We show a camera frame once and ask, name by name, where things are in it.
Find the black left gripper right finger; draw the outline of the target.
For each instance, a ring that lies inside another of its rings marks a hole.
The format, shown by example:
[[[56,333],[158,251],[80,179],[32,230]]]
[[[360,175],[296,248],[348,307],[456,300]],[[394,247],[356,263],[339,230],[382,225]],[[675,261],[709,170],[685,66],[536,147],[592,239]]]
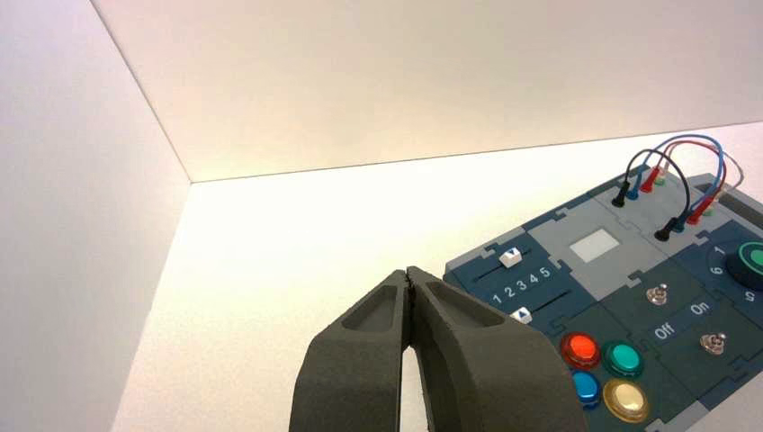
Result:
[[[588,430],[548,337],[418,267],[407,276],[429,430]]]

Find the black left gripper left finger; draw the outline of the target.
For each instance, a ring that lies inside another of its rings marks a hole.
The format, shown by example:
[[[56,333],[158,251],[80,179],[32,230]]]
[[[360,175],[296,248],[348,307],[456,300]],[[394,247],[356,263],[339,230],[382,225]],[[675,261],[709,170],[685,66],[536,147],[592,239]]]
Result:
[[[294,387],[291,431],[399,430],[409,289],[405,271],[393,271],[311,340]]]

